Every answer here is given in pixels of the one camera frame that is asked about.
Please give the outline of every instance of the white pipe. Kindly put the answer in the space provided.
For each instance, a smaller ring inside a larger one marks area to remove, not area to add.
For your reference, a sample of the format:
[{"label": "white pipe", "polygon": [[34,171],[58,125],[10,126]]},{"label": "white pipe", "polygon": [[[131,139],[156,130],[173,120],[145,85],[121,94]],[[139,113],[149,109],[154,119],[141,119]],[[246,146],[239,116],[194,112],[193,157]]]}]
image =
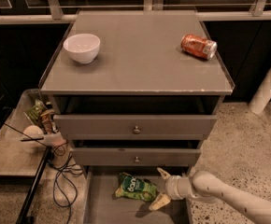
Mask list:
[{"label": "white pipe", "polygon": [[260,85],[254,97],[249,103],[249,108],[255,114],[260,114],[264,111],[266,105],[271,99],[271,68],[266,74],[263,83]]}]

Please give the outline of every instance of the white robotic arm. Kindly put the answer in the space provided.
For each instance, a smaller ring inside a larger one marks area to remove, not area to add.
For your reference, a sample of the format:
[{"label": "white robotic arm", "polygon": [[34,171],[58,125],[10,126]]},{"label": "white robotic arm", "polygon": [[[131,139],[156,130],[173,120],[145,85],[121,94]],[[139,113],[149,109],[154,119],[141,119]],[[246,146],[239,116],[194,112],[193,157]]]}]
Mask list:
[{"label": "white robotic arm", "polygon": [[171,200],[187,198],[214,203],[220,199],[257,224],[271,224],[271,202],[231,187],[209,172],[200,171],[189,178],[170,175],[161,168],[158,171],[165,181],[165,193],[157,196],[150,206],[151,211],[167,205]]}]

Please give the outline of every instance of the bowl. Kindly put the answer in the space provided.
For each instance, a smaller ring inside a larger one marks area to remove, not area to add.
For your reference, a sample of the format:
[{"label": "bowl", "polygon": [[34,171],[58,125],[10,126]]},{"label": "bowl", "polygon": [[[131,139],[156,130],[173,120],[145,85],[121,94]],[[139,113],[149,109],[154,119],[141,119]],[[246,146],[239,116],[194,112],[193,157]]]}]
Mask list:
[{"label": "bowl", "polygon": [[100,49],[100,39],[93,34],[77,34],[68,37],[63,43],[66,53],[78,63],[90,63]]}]

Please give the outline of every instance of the speckled floor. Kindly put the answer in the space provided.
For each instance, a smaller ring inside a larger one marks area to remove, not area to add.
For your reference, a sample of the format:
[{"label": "speckled floor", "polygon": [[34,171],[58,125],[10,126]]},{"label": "speckled floor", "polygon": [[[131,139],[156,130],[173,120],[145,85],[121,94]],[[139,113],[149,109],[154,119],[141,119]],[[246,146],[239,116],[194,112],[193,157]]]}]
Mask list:
[{"label": "speckled floor", "polygon": [[[16,144],[5,140],[5,133],[6,127],[0,132],[0,157],[4,157],[0,159],[0,174],[14,174],[16,170],[32,174],[40,156],[25,154]],[[222,104],[218,121],[202,149],[192,173],[209,171],[229,185],[271,201],[271,103],[261,115],[251,113],[244,103]],[[61,164],[64,160],[65,156],[58,157],[56,162]],[[68,209],[53,202],[54,176],[55,171],[47,167],[30,209],[35,223],[66,223]],[[78,188],[78,199],[70,223],[80,223],[85,179],[80,176],[72,180]],[[72,194],[68,184],[64,189]],[[0,223],[16,222],[27,190],[27,186],[0,186]],[[57,198],[63,199],[60,193]],[[189,202],[193,224],[251,223],[223,202]]]}]

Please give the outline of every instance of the green chip bag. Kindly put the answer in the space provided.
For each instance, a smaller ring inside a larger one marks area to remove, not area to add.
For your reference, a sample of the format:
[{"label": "green chip bag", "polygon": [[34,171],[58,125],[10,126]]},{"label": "green chip bag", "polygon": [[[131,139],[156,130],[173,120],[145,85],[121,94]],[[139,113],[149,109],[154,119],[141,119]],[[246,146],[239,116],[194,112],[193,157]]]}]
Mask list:
[{"label": "green chip bag", "polygon": [[115,192],[117,198],[127,197],[145,202],[155,200],[157,188],[154,184],[145,182],[126,173],[120,173],[119,180],[121,184]]}]

